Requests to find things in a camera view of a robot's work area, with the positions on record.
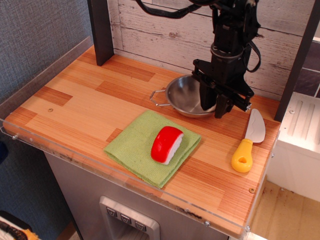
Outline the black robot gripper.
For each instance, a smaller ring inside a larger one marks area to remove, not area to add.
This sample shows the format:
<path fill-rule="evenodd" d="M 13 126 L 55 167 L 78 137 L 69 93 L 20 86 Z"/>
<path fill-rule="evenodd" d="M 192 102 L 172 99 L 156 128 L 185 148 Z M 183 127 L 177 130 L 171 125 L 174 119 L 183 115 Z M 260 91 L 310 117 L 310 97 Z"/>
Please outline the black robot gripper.
<path fill-rule="evenodd" d="M 211 61 L 195 59 L 192 77 L 199 82 L 200 105 L 204 111 L 215 107 L 214 116 L 221 119 L 234 106 L 242 111 L 251 108 L 253 90 L 244 80 L 251 47 L 241 47 L 235 53 L 211 48 Z"/>

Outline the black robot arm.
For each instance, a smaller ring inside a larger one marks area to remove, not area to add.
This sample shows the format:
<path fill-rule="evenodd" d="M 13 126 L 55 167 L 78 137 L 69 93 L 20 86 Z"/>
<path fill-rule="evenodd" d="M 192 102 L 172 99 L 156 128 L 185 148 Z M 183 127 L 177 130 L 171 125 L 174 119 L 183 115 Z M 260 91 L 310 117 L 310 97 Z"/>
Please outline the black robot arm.
<path fill-rule="evenodd" d="M 214 41 L 211 61 L 195 59 L 192 77 L 200 84 L 200 106 L 204 111 L 214 107 L 214 116 L 222 118 L 233 106 L 244 112 L 251 108 L 253 90 L 244 80 L 247 72 L 256 72 L 261 63 L 248 68 L 251 52 L 261 53 L 253 43 L 258 36 L 256 0 L 199 0 L 199 6 L 212 9 Z"/>

